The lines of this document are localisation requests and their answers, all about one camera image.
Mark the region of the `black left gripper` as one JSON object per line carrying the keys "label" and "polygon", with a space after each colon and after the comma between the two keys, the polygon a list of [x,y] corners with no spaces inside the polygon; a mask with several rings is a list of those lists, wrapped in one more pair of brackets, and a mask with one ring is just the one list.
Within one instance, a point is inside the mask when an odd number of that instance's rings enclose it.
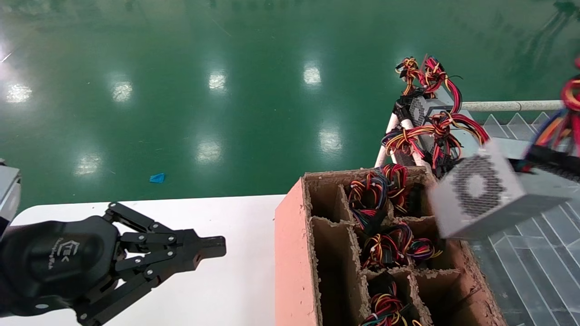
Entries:
{"label": "black left gripper", "polygon": [[[120,236],[113,223],[133,232]],[[126,250],[172,249],[118,261],[118,238]],[[73,309],[82,326],[103,326],[172,275],[225,254],[224,236],[173,230],[118,202],[103,218],[10,226],[1,239],[1,316]]]}

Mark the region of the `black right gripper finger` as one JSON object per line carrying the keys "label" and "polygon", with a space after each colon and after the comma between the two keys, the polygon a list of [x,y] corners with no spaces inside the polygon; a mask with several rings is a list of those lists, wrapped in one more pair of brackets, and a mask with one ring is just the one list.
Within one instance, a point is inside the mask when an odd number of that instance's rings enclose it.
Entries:
{"label": "black right gripper finger", "polygon": [[512,167],[516,173],[532,173],[536,168],[576,183],[580,181],[579,157],[547,147],[531,146],[522,158],[512,159]]}

